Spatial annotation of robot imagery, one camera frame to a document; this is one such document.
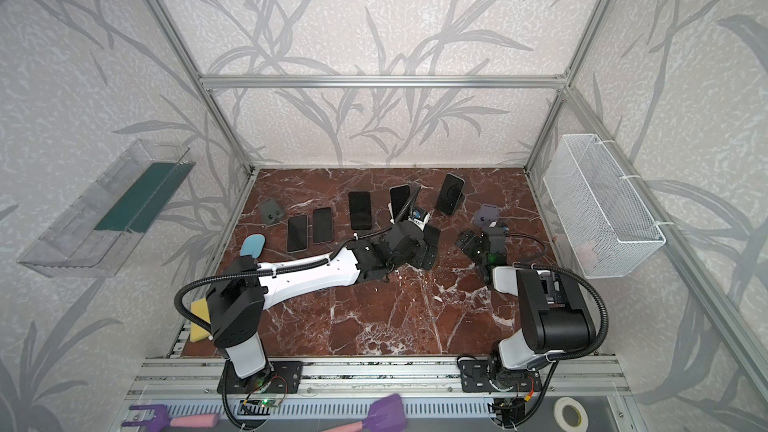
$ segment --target wallpaper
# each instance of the wallpaper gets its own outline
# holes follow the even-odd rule
[[[766,0],[618,0],[578,88],[768,346]]]
[[[282,166],[522,167],[554,98],[546,89],[219,92],[254,163]]]
[[[578,262],[543,177],[562,135],[585,132],[566,104],[531,170],[552,243],[562,263],[573,270],[578,270]],[[625,277],[590,283],[605,300],[610,317],[600,351],[619,357],[648,430],[768,430],[768,410],[689,296],[663,248]]]
[[[200,71],[559,74],[596,0],[164,0]]]
[[[0,429],[103,430],[178,324],[246,179],[140,0],[0,0]],[[197,165],[120,272],[46,278],[22,251],[135,139]]]

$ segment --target white wire mesh basket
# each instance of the white wire mesh basket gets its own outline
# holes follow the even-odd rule
[[[562,136],[544,184],[587,278],[623,277],[667,241],[595,134]]]

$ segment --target black smartphone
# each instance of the black smartphone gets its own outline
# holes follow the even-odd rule
[[[333,212],[331,207],[312,211],[312,242],[325,244],[333,241]]]
[[[409,185],[392,187],[389,189],[389,203],[392,204],[392,218],[402,210],[402,207],[408,202],[408,197],[411,196],[411,187]],[[408,212],[402,216],[401,220],[408,220]]]
[[[430,226],[429,224],[424,225],[424,242],[426,242],[429,245],[437,245],[438,240],[440,240],[440,229],[437,227]]]
[[[371,216],[371,193],[350,192],[350,226],[352,230],[370,230],[373,228]]]
[[[437,197],[435,208],[447,216],[452,216],[456,212],[456,206],[462,196],[463,188],[464,180],[453,174],[446,174],[445,180],[442,181],[442,188],[440,188],[440,195]]]
[[[310,225],[306,214],[288,219],[288,252],[301,252],[310,246]]]

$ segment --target red marble surface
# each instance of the red marble surface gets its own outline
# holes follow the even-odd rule
[[[466,180],[466,197],[453,216],[434,210],[447,172]],[[251,234],[266,236],[259,257],[262,261],[285,261],[330,251],[332,243],[311,243],[312,210],[331,207],[335,242],[350,237],[349,191],[370,191],[374,229],[385,227],[389,224],[389,189],[405,183],[422,185],[417,205],[434,214],[429,223],[442,230],[435,267],[419,272],[404,265],[390,274],[388,283],[328,288],[264,311],[259,335],[269,356],[486,354],[493,342],[520,328],[517,298],[490,292],[469,259],[455,246],[458,233],[474,227],[472,215],[483,203],[499,206],[502,220],[512,231],[546,240],[520,168],[264,169],[259,172],[219,273]],[[270,197],[288,216],[310,216],[307,251],[286,253],[285,221],[270,227],[263,225],[258,204]],[[507,243],[510,262],[538,250],[527,239],[509,238]],[[554,257],[549,253],[539,262],[554,264]],[[183,351],[189,357],[215,353],[210,341],[187,343]]]

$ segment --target white masking tape roll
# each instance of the white masking tape roll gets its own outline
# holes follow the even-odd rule
[[[571,425],[563,416],[565,408],[573,408],[576,411],[578,415],[576,425]],[[554,421],[565,432],[585,432],[589,427],[589,418],[587,418],[587,411],[584,410],[584,406],[570,397],[561,397],[554,403]]]

